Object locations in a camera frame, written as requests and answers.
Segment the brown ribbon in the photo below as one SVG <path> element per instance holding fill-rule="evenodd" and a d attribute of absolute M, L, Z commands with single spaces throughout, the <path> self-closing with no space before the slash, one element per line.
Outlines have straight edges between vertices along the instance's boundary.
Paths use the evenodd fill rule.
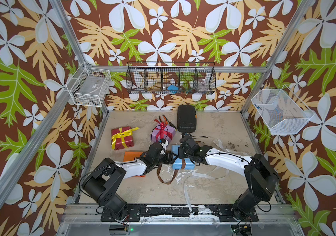
<path fill-rule="evenodd" d="M 170 180 L 172 180 L 174 176 L 174 172 L 177 171 L 176 177 L 173 179 L 171 182 L 171 185 L 180 185 L 182 184 L 184 177 L 187 175 L 187 172 L 185 170 L 175 170 L 173 169 L 172 164 L 163 164 L 161 166 L 160 170 L 160 178 L 162 179 L 163 182 L 167 183 Z"/>

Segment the light blue gift box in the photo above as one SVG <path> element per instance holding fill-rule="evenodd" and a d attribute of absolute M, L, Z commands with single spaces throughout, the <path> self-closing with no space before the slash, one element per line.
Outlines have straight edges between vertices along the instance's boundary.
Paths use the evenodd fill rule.
<path fill-rule="evenodd" d="M 184 155 L 183 149 L 179 145 L 172 145 L 172 153 L 174 162 L 172 168 L 174 170 L 193 170 L 195 165 L 189 158 Z"/>

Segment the orange gift box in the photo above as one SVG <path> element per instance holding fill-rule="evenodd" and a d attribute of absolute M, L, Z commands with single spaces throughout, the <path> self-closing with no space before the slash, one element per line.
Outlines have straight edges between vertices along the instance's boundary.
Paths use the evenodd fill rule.
<path fill-rule="evenodd" d="M 124 154 L 123 169 L 126 170 L 124 179 L 128 179 L 134 176 L 142 176 L 146 170 L 146 165 L 143 161 L 139 161 L 138 158 L 143 154 L 141 151 L 127 151 Z"/>

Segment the white satin ribbon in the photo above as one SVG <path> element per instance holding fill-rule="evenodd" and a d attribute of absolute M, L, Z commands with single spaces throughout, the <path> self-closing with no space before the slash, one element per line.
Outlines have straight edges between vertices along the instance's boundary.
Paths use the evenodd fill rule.
<path fill-rule="evenodd" d="M 244 167 L 251 162 L 251 155 L 227 149 L 221 139 L 210 145 L 200 144 L 192 156 L 197 169 L 191 171 L 183 182 L 187 207 L 194 211 L 199 204 L 233 204 L 237 195 L 247 190 Z"/>

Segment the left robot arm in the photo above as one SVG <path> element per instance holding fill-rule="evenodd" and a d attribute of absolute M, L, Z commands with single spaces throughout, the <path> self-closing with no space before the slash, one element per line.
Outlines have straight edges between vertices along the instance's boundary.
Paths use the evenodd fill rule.
<path fill-rule="evenodd" d="M 104 207 L 114 219 L 126 217 L 128 204 L 116 192 L 124 179 L 144 176 L 154 168 L 166 164 L 168 141 L 160 139 L 148 151 L 133 161 L 115 162 L 105 158 L 92 172 L 80 180 L 81 190 L 99 206 Z"/>

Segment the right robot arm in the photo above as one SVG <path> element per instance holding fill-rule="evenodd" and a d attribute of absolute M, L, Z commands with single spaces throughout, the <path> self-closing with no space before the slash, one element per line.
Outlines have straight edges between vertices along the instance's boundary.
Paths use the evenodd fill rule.
<path fill-rule="evenodd" d="M 268 203 L 271 200 L 280 177 L 261 154 L 250 156 L 225 149 L 219 138 L 214 140 L 214 144 L 215 147 L 200 145 L 190 133 L 182 133 L 179 157 L 188 158 L 195 164 L 224 168 L 244 177 L 247 189 L 231 208 L 231 216 L 238 221 L 244 221 L 260 202 Z"/>

